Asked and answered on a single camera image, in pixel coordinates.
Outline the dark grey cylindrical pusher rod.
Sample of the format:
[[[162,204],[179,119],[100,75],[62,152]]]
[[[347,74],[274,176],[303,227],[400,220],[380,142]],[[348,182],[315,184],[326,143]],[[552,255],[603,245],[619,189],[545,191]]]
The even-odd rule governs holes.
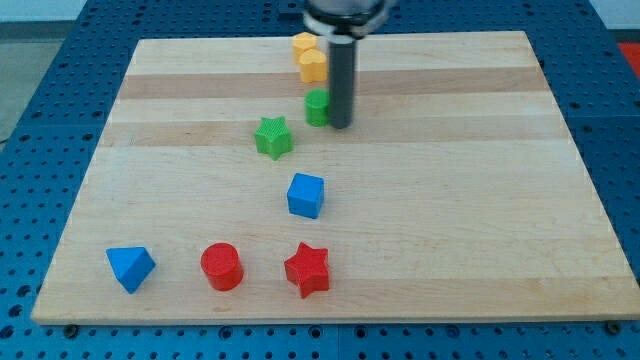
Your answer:
[[[328,116],[330,125],[335,129],[346,129],[353,120],[355,66],[356,41],[347,35],[331,36],[328,57]]]

